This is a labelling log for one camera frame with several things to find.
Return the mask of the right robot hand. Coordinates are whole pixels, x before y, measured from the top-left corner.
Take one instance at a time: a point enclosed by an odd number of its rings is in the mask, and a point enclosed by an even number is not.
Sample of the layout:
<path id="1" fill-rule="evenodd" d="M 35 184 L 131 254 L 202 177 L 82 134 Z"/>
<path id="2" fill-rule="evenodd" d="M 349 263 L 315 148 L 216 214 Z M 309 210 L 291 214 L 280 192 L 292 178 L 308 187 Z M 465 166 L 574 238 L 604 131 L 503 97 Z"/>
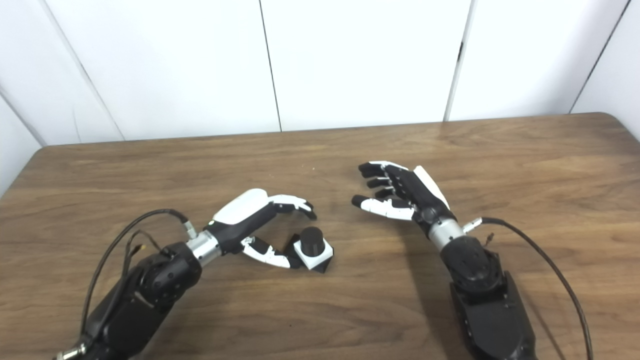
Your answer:
<path id="1" fill-rule="evenodd" d="M 410 170 L 390 161 L 370 161 L 358 166 L 370 189 L 378 188 L 373 197 L 355 194 L 354 207 L 388 219 L 413 221 L 428 234 L 435 224 L 456 220 L 448 202 L 423 169 Z"/>

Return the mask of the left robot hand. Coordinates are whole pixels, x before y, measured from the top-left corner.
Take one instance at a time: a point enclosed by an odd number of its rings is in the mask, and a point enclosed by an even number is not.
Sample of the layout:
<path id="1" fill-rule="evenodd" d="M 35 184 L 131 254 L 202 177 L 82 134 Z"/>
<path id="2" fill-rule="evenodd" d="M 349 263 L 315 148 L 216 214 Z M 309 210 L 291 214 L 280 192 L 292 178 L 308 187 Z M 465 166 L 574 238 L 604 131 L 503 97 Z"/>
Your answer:
<path id="1" fill-rule="evenodd" d="M 222 207 L 204 230 L 217 244 L 215 250 L 221 256 L 243 253 L 264 264 L 286 269 L 298 269 L 301 261 L 287 256 L 254 233 L 278 214 L 299 211 L 315 221 L 317 215 L 311 203 L 291 194 L 269 196 L 267 191 L 253 188 L 240 194 Z"/>

